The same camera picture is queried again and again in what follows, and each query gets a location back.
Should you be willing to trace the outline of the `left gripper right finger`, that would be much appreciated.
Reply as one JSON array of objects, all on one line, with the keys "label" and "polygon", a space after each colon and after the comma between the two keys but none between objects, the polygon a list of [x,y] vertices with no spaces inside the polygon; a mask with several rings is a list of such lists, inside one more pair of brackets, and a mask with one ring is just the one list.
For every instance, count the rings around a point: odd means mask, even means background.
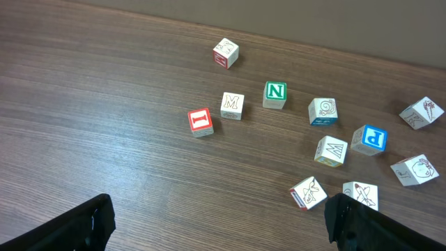
[{"label": "left gripper right finger", "polygon": [[338,193],[325,203],[329,242],[346,251],[445,251],[445,245]]}]

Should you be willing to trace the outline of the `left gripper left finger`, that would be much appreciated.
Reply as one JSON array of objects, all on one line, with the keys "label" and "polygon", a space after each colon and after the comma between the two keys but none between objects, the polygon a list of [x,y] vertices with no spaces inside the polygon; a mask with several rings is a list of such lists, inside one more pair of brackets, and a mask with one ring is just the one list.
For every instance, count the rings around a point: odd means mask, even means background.
[{"label": "left gripper left finger", "polygon": [[115,229],[112,199],[102,193],[1,244],[1,251],[104,251]]}]

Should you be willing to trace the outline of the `yellow sided picture block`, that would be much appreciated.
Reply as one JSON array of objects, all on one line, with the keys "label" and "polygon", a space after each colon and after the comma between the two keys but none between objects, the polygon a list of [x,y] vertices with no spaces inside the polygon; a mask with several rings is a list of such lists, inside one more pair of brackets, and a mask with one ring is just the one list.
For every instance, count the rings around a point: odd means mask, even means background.
[{"label": "yellow sided picture block", "polygon": [[342,192],[358,202],[378,211],[378,186],[357,181],[343,184]]}]

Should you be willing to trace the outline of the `blue P block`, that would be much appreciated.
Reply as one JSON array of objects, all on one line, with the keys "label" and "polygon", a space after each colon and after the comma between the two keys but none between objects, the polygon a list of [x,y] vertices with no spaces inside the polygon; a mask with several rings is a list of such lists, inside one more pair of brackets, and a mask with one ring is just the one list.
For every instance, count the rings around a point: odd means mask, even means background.
[{"label": "blue P block", "polygon": [[351,150],[367,156],[383,152],[387,143],[387,131],[371,125],[364,125],[353,133]]}]

